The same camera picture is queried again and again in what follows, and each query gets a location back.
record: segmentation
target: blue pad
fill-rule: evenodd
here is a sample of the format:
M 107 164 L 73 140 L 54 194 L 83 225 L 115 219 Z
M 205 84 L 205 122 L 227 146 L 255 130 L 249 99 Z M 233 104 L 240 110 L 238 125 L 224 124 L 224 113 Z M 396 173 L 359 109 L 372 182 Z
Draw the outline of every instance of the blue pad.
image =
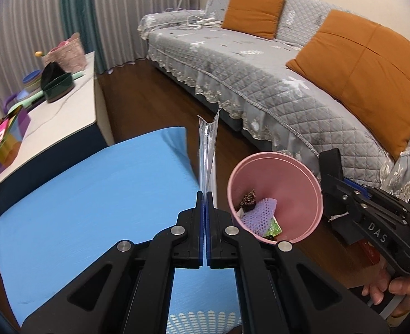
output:
M 106 148 L 11 207 L 0 217 L 0 271 L 19 324 L 116 242 L 174 225 L 197 190 L 177 127 Z M 168 333 L 224 333 L 238 322 L 232 269 L 176 270 Z

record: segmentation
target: human hand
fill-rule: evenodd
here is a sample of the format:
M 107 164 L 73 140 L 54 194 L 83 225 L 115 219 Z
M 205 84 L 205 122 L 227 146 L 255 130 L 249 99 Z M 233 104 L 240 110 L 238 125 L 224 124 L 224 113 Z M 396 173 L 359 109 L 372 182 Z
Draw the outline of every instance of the human hand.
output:
M 391 276 L 386 270 L 386 264 L 378 273 L 377 278 L 369 285 L 365 285 L 362 289 L 362 295 L 370 295 L 373 303 L 378 305 L 384 298 L 384 292 L 389 289 L 389 292 L 394 295 L 405 295 L 406 297 L 392 312 L 394 318 L 400 317 L 410 311 L 410 276 L 398 277 L 391 281 Z

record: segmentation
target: pink cup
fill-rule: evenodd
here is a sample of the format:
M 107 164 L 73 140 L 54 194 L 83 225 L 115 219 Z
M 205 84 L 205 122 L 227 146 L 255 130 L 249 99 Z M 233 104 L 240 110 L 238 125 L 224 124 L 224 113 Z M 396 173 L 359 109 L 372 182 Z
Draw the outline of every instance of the pink cup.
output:
M 233 222 L 250 231 L 239 219 L 235 206 L 251 190 L 256 201 L 278 201 L 274 217 L 282 229 L 277 240 L 299 242 L 309 236 L 322 217 L 322 195 L 318 180 L 300 161 L 276 152 L 261 152 L 246 157 L 233 169 L 228 181 L 227 197 Z M 262 242 L 275 244 L 253 233 Z

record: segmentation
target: gray sofa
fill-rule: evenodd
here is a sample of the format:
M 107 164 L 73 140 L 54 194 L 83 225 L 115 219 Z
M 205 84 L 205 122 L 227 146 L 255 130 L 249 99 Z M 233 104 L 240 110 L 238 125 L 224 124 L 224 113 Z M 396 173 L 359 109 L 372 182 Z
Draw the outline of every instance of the gray sofa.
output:
M 228 3 L 208 0 L 205 10 L 145 16 L 139 31 L 148 40 L 148 58 L 209 108 L 222 108 L 222 119 L 259 149 L 292 155 L 318 176 L 319 152 L 339 148 L 346 177 L 409 201 L 410 142 L 393 162 L 342 104 L 285 66 L 327 14 L 342 8 L 286 0 L 274 40 L 191 26 L 200 18 L 223 20 Z

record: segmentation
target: screw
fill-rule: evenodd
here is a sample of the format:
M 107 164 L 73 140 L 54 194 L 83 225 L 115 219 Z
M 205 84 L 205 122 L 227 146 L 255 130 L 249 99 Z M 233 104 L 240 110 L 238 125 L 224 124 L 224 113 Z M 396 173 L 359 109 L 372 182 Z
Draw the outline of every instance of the screw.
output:
M 117 249 L 121 252 L 126 252 L 131 249 L 132 244 L 129 241 L 120 241 L 117 244 Z
M 225 229 L 225 233 L 226 233 L 227 235 L 234 236 L 234 235 L 237 235 L 237 234 L 239 233 L 239 229 L 238 229 L 237 227 L 235 227 L 235 226 L 228 226 L 228 227 Z
M 171 234 L 179 236 L 185 233 L 185 228 L 183 226 L 173 226 L 171 227 Z
M 293 249 L 293 245 L 291 244 L 291 242 L 281 241 L 280 243 L 278 243 L 278 249 L 282 252 L 288 252 Z

